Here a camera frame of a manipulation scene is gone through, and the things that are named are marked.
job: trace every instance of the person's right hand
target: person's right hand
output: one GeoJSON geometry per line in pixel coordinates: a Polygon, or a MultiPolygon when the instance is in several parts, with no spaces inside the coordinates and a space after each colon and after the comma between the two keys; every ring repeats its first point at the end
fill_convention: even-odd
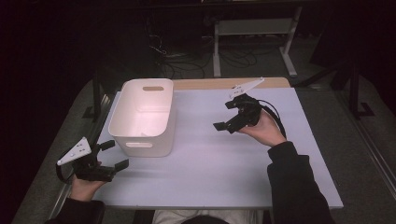
{"type": "Polygon", "coordinates": [[[238,132],[248,134],[268,147],[286,142],[286,138],[280,132],[274,119],[264,110],[262,110],[260,120],[255,126],[244,127],[238,132]]]}

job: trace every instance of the bin handle hole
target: bin handle hole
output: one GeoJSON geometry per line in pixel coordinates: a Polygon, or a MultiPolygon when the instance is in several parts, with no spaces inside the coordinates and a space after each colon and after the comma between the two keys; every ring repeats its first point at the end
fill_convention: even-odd
{"type": "Polygon", "coordinates": [[[143,91],[163,91],[161,86],[143,87],[143,91]]]}

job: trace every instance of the dark background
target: dark background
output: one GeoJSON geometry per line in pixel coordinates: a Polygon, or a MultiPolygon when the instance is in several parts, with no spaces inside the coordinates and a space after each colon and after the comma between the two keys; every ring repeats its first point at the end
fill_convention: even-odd
{"type": "MultiPolygon", "coordinates": [[[[396,114],[392,99],[396,85],[394,6],[385,0],[329,2],[331,8],[305,9],[299,23],[301,35],[318,35],[327,24],[312,62],[326,67],[352,52],[361,74],[376,85],[396,114]]],[[[144,14],[81,12],[70,1],[0,4],[1,136],[5,143],[0,162],[4,210],[0,222],[8,223],[69,107],[93,74],[97,72],[105,90],[112,92],[125,80],[158,76],[159,67],[158,55],[149,48],[144,14]]],[[[167,35],[174,33],[175,22],[180,20],[161,14],[157,21],[162,23],[154,28],[169,44],[181,36],[193,42],[207,29],[200,23],[203,15],[196,15],[190,14],[190,21],[181,24],[190,29],[187,35],[167,35]]]]}

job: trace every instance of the white plastic mount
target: white plastic mount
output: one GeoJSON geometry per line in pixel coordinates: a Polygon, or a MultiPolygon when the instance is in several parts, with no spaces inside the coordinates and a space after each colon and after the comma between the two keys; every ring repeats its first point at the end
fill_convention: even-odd
{"type": "Polygon", "coordinates": [[[85,155],[88,155],[91,152],[92,152],[91,147],[90,147],[90,144],[88,143],[87,138],[82,137],[82,139],[79,140],[79,142],[74,147],[72,147],[66,153],[66,155],[64,155],[60,160],[58,160],[57,164],[58,165],[66,164],[70,161],[73,161],[73,160],[81,158],[85,155]]]}
{"type": "Polygon", "coordinates": [[[233,91],[230,93],[230,98],[233,99],[234,97],[236,97],[238,95],[242,95],[242,94],[246,93],[247,91],[250,91],[251,89],[255,88],[262,82],[264,82],[264,78],[260,77],[260,79],[258,79],[258,80],[247,82],[247,83],[244,83],[241,85],[236,85],[233,88],[233,91]]]}

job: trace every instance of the white plastic bin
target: white plastic bin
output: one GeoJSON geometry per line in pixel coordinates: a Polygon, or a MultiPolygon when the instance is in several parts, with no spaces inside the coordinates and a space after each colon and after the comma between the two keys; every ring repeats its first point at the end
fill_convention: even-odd
{"type": "Polygon", "coordinates": [[[128,156],[164,157],[171,152],[176,123],[172,98],[170,79],[134,79],[124,84],[108,132],[128,156]]]}

